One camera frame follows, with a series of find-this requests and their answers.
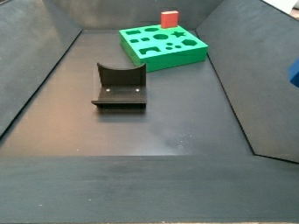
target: star-shaped hole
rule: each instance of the star-shaped hole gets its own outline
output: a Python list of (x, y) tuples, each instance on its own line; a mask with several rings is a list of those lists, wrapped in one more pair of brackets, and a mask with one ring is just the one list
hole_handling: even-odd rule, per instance
[(175, 31), (175, 32), (172, 33), (172, 35), (173, 35), (176, 38), (179, 38), (179, 37), (183, 37), (183, 36), (184, 36), (184, 32), (183, 32), (183, 31)]

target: dark gray surface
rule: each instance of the dark gray surface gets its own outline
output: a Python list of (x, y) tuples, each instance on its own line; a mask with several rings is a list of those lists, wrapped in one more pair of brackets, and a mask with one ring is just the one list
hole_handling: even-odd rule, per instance
[(180, 12), (180, 25), (195, 29), (221, 0), (53, 0), (84, 30), (125, 29), (160, 24), (161, 11)]
[(299, 162), (299, 23), (264, 2), (225, 0), (197, 33), (257, 155)]
[(261, 157), (3, 157), (0, 179), (1, 223), (299, 221), (299, 166)]
[(99, 113), (97, 62), (132, 68), (117, 31), (84, 32), (0, 143), (0, 156), (249, 154), (208, 60), (147, 74), (147, 109)]
[(79, 34), (51, 1), (0, 5), (0, 136)]

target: blue object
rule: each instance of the blue object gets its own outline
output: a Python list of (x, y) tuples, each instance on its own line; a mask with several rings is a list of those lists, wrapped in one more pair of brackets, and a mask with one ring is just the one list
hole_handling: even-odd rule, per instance
[(294, 85), (299, 87), (299, 59), (288, 68), (288, 80)]

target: hole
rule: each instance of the hole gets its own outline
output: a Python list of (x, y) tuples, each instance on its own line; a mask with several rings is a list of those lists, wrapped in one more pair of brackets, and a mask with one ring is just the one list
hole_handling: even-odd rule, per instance
[(139, 50), (139, 52), (141, 54), (145, 54), (149, 51), (160, 52), (160, 49), (156, 46), (153, 46), (153, 47), (147, 47), (147, 48)]
[(125, 32), (127, 35), (135, 35), (137, 33), (141, 33), (141, 32), (139, 30)]
[(185, 39), (183, 42), (181, 42), (185, 46), (196, 46), (197, 43), (195, 40), (191, 40), (191, 39)]
[(137, 39), (131, 39), (129, 42), (136, 43), (136, 42), (139, 42), (139, 40)]
[(168, 39), (168, 36), (164, 35), (164, 34), (155, 34), (155, 35), (153, 35), (153, 38), (155, 38), (155, 39)]
[(172, 35), (173, 35), (176, 38), (179, 38), (179, 37), (184, 36), (184, 32), (183, 32), (183, 31), (175, 31), (175, 32), (172, 33)]
[(156, 31), (159, 31), (159, 29), (157, 28), (147, 28), (147, 29), (144, 29), (147, 32), (156, 32)]

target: black bracket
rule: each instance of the black bracket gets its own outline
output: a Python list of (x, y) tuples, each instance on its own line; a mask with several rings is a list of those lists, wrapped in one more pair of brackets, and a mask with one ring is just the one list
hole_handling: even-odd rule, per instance
[(92, 101), (103, 106), (145, 106), (145, 64), (133, 69), (115, 69), (97, 63), (101, 83), (99, 97)]

